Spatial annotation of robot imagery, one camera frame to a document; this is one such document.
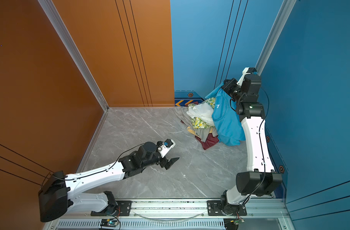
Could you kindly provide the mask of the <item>teal blue t-shirt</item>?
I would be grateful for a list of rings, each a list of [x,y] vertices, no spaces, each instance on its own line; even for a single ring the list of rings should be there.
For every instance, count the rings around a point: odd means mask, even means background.
[[[235,112],[236,105],[231,103],[231,97],[222,89],[223,84],[210,92],[206,99],[215,98],[212,119],[220,142],[227,146],[238,146],[245,141],[245,133]]]

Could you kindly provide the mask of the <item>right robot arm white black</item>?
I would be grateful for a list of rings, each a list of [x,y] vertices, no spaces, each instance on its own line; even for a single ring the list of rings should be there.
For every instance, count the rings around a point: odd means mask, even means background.
[[[266,112],[258,102],[262,79],[255,73],[245,73],[239,80],[225,80],[222,89],[236,103],[247,147],[247,171],[238,173],[235,186],[221,196],[224,215],[245,216],[246,204],[253,196],[271,194],[282,183],[282,176],[272,164],[268,150]]]

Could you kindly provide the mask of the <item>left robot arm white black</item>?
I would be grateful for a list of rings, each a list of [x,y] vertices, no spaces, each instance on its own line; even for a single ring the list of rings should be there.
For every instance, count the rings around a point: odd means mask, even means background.
[[[53,173],[38,193],[40,221],[50,222],[70,212],[88,211],[92,216],[117,215],[121,208],[112,192],[88,195],[83,195],[83,192],[133,177],[153,165],[168,170],[178,160],[166,158],[175,145],[172,139],[146,142],[137,150],[132,148],[132,153],[127,156],[121,154],[106,166],[80,173]]]

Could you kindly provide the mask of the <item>grey cloth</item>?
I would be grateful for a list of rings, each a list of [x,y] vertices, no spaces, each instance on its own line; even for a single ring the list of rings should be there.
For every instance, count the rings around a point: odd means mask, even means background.
[[[216,128],[203,121],[200,123],[200,127],[196,127],[196,118],[191,118],[187,114],[187,111],[187,107],[174,108],[175,115],[187,126],[187,129],[192,131],[195,136],[199,137],[202,142],[206,141],[209,134],[211,134],[212,137],[218,136]]]

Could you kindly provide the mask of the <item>maroon cloth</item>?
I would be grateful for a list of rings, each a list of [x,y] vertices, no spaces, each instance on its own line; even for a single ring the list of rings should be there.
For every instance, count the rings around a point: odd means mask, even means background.
[[[200,104],[190,103],[187,106],[187,108],[188,108],[187,114],[191,118],[196,118],[196,127],[201,126],[200,123],[202,121],[209,124],[212,127],[215,127],[215,123],[214,123],[213,118],[212,118],[212,114],[214,112],[214,107],[215,107],[215,98],[212,97],[212,98],[209,98]],[[202,148],[204,150],[207,150],[207,149],[213,147],[214,145],[216,145],[219,142],[218,136],[212,137],[211,134],[208,135],[205,142],[202,142],[201,139],[197,136],[195,136],[195,138],[197,141],[199,141],[201,143]]]

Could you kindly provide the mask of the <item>left green circuit board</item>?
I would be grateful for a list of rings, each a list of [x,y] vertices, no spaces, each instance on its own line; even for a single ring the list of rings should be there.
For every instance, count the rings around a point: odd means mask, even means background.
[[[100,222],[101,230],[120,230],[121,229],[121,223],[119,220],[115,218],[103,218]]]

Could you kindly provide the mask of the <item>right small circuit board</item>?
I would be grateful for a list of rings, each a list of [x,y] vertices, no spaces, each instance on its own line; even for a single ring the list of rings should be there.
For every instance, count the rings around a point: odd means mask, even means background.
[[[243,218],[225,218],[224,227],[226,230],[238,230],[241,223],[244,223]]]

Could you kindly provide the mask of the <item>aluminium front rail frame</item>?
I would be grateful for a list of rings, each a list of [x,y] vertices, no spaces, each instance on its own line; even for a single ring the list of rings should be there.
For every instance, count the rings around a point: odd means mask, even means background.
[[[87,212],[66,214],[44,225],[45,230],[100,230],[101,219],[117,219],[121,230],[225,230],[225,219],[243,218],[238,230],[293,230],[281,199],[254,198],[247,216],[209,216],[211,198],[133,199],[129,216],[94,217]]]

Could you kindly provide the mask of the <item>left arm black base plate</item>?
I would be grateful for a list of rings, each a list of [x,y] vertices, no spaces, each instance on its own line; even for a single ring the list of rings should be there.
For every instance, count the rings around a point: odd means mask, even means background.
[[[131,211],[132,201],[123,200],[123,201],[115,201],[113,203],[109,203],[106,208],[104,208],[100,212],[91,211],[90,216],[99,217],[99,216],[129,216]]]

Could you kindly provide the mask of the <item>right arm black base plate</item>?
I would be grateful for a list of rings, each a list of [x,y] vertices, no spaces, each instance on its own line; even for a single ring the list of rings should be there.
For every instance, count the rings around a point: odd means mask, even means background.
[[[247,216],[245,206],[222,205],[220,200],[208,200],[207,209],[209,216]]]

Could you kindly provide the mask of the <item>right aluminium corner post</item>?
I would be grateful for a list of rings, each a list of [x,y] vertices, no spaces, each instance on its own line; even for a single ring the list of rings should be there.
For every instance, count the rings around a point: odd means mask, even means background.
[[[284,0],[282,2],[277,17],[273,23],[268,38],[256,63],[256,70],[259,75],[262,74],[296,2],[296,0]]]

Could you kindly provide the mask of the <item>aluminium corner post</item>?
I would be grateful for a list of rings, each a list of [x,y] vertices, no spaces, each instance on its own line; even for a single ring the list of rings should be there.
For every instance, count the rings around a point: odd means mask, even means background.
[[[296,0],[284,0],[282,2],[277,17],[273,23],[268,38],[256,63],[256,70],[259,75],[262,74],[296,2]]]
[[[67,29],[63,19],[58,13],[57,8],[55,7],[53,1],[51,0],[39,0],[40,6],[42,7],[45,15],[48,17],[53,28],[57,32],[60,40],[63,42],[65,48],[67,49],[70,57],[74,61],[76,67],[80,71],[87,85],[89,86],[91,92],[95,96],[99,105],[104,112],[107,112],[109,105],[105,100],[101,90],[99,89],[98,84],[96,83],[91,71],[88,68],[83,56],[81,55],[77,45],[75,44],[72,36],[70,35],[69,30]]]

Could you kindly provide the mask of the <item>left aluminium corner post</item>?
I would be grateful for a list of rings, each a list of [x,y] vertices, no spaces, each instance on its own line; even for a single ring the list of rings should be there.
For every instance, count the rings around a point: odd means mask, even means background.
[[[91,92],[95,96],[99,105],[104,112],[107,112],[109,105],[105,100],[101,90],[99,89],[98,84],[96,83],[91,71],[88,68],[83,56],[81,55],[77,45],[75,44],[72,36],[70,35],[69,30],[67,29],[63,19],[58,13],[57,8],[55,7],[53,1],[51,0],[39,0],[40,6],[42,7],[45,15],[48,17],[53,28],[57,32],[60,40],[63,42],[65,48],[67,49],[70,57],[74,61],[76,67],[80,71],[87,85],[89,86]]]

